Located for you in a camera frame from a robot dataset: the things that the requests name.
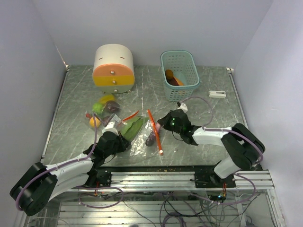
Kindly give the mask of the green fake leafy vegetable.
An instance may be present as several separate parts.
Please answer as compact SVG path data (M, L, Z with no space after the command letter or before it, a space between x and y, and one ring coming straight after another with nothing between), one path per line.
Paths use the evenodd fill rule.
M129 142L132 142L147 121L148 118L143 116L137 116L127 120L120 130L121 135Z

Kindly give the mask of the zip bag with fake food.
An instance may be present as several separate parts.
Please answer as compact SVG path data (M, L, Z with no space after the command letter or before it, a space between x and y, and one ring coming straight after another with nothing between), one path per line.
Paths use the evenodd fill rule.
M162 148L160 135L156 131L156 125L158 124L152 115L150 109L147 109L145 113L139 111L137 116L147 117L148 121L143 125L142 129L131 142L131 146L128 149L130 157L148 157L148 156L163 156L164 151ZM151 130L155 131L156 141L150 147L145 145L145 141L148 138Z

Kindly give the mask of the purple fake eggplant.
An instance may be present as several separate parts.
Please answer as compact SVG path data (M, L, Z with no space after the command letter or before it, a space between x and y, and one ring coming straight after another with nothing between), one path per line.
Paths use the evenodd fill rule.
M160 134L160 129L161 129L161 126L159 124L156 125L156 131L158 134ZM156 141L156 134L155 134L155 131L154 130L151 130L148 138L146 139L145 141L145 145L150 147L154 144L154 142Z

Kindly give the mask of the orange pumpkin slice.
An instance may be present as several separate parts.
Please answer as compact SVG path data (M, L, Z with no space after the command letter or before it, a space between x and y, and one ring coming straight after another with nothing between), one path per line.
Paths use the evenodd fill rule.
M168 83L172 86L184 86L184 84L176 77L169 79Z

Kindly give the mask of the zip bag with fruit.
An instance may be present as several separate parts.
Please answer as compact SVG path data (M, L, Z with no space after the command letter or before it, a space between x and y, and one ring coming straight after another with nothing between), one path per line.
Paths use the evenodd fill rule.
M121 101L110 93L105 93L99 100L91 102L84 113L84 122L91 128L104 129L113 122L120 129L126 122L139 113L126 101Z

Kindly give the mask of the small orange fake food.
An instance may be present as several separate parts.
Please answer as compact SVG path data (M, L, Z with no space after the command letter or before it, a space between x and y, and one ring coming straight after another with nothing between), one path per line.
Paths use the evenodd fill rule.
M174 78L174 73L172 70L165 70L165 77L167 80L172 80Z

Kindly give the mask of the light blue plastic basket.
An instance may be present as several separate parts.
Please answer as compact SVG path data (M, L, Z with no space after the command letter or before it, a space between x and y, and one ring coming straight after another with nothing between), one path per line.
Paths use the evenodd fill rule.
M184 50L165 51L160 56L161 72L165 96L169 101L177 102L190 97L199 87L200 78L190 52ZM165 70L172 70L184 86L172 86L165 77Z

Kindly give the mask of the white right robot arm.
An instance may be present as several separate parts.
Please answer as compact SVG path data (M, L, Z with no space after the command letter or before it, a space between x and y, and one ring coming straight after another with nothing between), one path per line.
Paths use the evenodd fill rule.
M221 186L226 177L239 170L249 171L254 164L263 160L266 150L264 144L241 123L228 128L197 126L189 121L181 109L170 111L157 123L162 128L179 134L186 144L208 144L226 149L228 157L215 165L208 178L214 187Z

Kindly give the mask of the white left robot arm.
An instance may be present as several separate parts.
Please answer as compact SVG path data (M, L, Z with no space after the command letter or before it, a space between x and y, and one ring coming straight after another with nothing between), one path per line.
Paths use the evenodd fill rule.
M78 186L91 188L96 184L97 168L117 153L128 150L131 143L120 132L106 131L75 158L45 166L36 162L10 190L16 208L32 216L54 197Z

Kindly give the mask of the small white device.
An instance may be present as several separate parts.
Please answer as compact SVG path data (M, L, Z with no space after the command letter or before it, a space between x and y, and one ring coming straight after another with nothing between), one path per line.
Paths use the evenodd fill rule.
M224 99L224 98L226 98L226 92L225 91L214 91L214 90L211 90L211 91L209 91L209 97L210 98Z

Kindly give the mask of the round three-drawer cabinet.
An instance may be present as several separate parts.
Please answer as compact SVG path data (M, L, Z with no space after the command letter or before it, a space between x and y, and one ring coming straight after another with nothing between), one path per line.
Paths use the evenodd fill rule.
M92 79L102 92L125 93L135 83L131 51L121 44L106 44L95 53Z

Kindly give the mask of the aluminium frame rail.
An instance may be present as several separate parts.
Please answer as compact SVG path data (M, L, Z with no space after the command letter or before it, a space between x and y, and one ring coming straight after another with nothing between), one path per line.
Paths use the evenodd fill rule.
M44 188L49 189L51 196L55 197L72 188L80 187L87 190L115 187L123 191L197 191L197 190L267 190L273 189L274 184L268 171L240 171L231 174L223 180L215 180L210 172L198 168L187 171L174 171L172 169L157 169L148 171L137 169L132 172L114 168L101 168L93 172L71 176L67 171L62 175L54 173L55 182L47 182Z

